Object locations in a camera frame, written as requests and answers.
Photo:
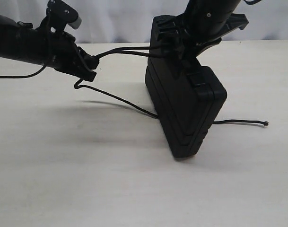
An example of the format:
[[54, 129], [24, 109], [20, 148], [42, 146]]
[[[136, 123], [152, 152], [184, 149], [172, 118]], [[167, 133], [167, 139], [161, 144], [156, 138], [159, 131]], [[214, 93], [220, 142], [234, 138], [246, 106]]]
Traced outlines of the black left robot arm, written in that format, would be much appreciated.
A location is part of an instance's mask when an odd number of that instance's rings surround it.
[[41, 65], [92, 82], [99, 60], [75, 44], [67, 32], [51, 31], [51, 15], [40, 26], [0, 15], [0, 58]]

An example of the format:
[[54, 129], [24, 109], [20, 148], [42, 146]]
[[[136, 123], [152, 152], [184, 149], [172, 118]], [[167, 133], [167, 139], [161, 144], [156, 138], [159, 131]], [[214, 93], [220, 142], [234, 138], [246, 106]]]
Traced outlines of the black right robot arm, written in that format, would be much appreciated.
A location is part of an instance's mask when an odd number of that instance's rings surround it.
[[151, 45], [161, 60], [150, 60], [147, 69], [157, 87], [183, 89], [201, 87], [220, 91], [224, 87], [212, 69], [202, 66], [198, 56], [218, 45], [222, 37], [248, 25], [244, 14], [235, 14], [238, 0], [191, 0], [178, 16], [153, 18]]

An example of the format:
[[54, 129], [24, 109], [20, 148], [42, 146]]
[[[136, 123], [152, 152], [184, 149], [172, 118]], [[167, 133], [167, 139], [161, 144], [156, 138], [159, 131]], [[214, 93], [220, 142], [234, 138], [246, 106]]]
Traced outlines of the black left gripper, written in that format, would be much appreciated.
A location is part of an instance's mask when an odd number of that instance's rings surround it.
[[52, 56], [50, 67], [93, 82], [96, 72], [92, 70], [98, 67], [99, 58], [77, 46], [75, 37], [64, 31], [66, 25], [63, 20], [43, 20], [38, 27], [38, 31], [47, 36], [47, 54]]

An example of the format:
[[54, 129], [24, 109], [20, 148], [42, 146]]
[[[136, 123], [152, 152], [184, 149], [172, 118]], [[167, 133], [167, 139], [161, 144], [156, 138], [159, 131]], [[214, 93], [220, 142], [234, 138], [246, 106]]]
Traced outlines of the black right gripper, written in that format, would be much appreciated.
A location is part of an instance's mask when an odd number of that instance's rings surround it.
[[249, 21], [244, 14], [203, 12], [192, 15], [162, 16], [157, 20], [157, 40], [162, 41], [162, 68], [182, 71], [192, 87], [206, 84], [197, 57], [218, 45], [216, 41], [236, 29], [244, 30]]

